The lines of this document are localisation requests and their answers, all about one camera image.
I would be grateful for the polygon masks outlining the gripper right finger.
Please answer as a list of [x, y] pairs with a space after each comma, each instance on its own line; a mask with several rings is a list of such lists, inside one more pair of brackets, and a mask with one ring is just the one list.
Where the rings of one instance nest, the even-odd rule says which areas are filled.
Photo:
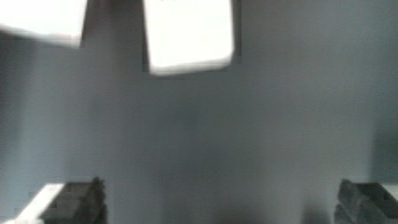
[[398, 224], [398, 184], [342, 181], [335, 224]]

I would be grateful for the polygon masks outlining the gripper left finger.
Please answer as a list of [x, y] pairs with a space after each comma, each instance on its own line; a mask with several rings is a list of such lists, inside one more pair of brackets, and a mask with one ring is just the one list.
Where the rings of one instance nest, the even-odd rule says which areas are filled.
[[11, 224], [109, 224], [106, 181], [49, 183]]

